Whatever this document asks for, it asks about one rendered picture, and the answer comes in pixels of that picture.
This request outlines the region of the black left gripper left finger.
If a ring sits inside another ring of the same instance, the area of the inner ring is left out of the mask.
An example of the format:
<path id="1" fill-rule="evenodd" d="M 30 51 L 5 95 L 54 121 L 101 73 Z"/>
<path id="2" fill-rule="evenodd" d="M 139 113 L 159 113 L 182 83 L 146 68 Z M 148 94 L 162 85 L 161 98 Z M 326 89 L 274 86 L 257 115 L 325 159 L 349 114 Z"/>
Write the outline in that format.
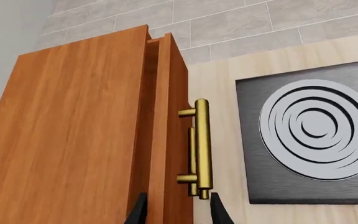
<path id="1" fill-rule="evenodd" d="M 147 194 L 142 192 L 139 194 L 133 209 L 126 218 L 124 224 L 145 224 L 147 218 L 148 200 Z"/>

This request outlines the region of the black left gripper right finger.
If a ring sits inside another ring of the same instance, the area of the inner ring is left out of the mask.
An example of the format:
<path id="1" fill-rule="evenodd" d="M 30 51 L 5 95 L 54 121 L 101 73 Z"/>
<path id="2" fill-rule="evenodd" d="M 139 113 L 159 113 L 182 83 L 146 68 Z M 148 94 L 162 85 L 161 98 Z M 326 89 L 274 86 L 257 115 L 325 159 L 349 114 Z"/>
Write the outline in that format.
<path id="1" fill-rule="evenodd" d="M 235 224 L 216 192 L 211 193 L 210 210 L 213 224 Z"/>

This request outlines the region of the wooden cabinet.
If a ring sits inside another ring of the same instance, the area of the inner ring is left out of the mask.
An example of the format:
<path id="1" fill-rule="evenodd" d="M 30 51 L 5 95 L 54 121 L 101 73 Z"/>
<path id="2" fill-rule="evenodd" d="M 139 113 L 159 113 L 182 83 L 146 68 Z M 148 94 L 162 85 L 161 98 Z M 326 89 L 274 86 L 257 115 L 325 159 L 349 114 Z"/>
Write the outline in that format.
<path id="1" fill-rule="evenodd" d="M 20 55 L 0 99 L 0 224 L 123 224 L 149 28 Z"/>

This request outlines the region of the flat black stove plate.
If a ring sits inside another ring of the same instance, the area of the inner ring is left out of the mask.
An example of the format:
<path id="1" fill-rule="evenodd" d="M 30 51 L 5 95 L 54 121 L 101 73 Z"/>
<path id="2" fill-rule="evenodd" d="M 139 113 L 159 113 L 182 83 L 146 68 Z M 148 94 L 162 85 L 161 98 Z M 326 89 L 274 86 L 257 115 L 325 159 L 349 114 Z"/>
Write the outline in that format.
<path id="1" fill-rule="evenodd" d="M 358 205 L 358 62 L 236 81 L 249 201 Z"/>

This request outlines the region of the wooden cabinet drawer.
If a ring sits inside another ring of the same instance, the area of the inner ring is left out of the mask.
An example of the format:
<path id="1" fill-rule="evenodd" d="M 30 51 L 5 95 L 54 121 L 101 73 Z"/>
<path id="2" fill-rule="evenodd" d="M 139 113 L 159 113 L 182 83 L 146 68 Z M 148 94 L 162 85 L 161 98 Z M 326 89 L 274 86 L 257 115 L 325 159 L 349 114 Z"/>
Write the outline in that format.
<path id="1" fill-rule="evenodd" d="M 135 168 L 147 194 L 145 224 L 193 224 L 193 199 L 177 175 L 188 173 L 188 70 L 171 33 L 147 39 Z"/>

